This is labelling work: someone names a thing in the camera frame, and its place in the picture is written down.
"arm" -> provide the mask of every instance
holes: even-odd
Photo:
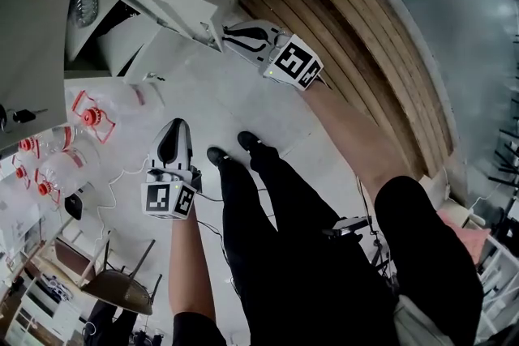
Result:
[[[169,260],[169,305],[173,314],[189,311],[216,321],[211,280],[195,206],[186,220],[174,220]]]
[[[314,82],[301,95],[373,202],[389,180],[410,175],[402,156],[384,132],[326,85]]]

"transparent plastic bottle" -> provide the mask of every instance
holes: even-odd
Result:
[[[15,166],[15,176],[25,181],[26,189],[34,182],[36,169],[41,166],[42,162],[42,159],[36,158],[31,152],[18,152],[13,156],[12,164]]]
[[[105,144],[115,135],[119,138],[149,122],[164,105],[150,84],[139,86],[107,83],[79,93],[72,104],[75,122]]]
[[[20,153],[32,153],[45,160],[55,152],[67,149],[75,138],[74,126],[58,126],[19,142]]]
[[[100,162],[94,146],[80,140],[43,162],[36,171],[38,191],[59,204],[98,173]]]
[[[97,0],[71,0],[72,21],[78,28],[92,24],[97,17]]]

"cabinet door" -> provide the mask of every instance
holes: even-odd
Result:
[[[180,35],[222,51],[221,13],[204,0],[122,0]]]
[[[0,0],[0,105],[45,110],[34,121],[8,122],[0,150],[66,121],[63,50],[70,0]]]
[[[193,58],[219,54],[214,49],[187,39],[167,28],[161,28],[139,50],[132,61],[125,83],[157,82],[174,79],[175,69],[192,65]]]

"chair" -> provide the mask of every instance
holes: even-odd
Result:
[[[130,275],[127,275],[123,273],[124,267],[120,271],[106,269],[109,252],[108,242],[105,247],[105,261],[102,271],[95,276],[92,281],[81,287],[81,291],[98,300],[110,303],[117,307],[122,307],[125,310],[147,316],[151,315],[153,313],[153,301],[157,294],[162,274],[159,275],[151,296],[142,284],[135,281],[135,275],[139,271],[154,244],[155,240],[150,243],[146,252],[139,260],[135,270]]]

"locker door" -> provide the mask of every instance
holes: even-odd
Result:
[[[161,26],[222,51],[221,13],[204,0],[122,0]]]

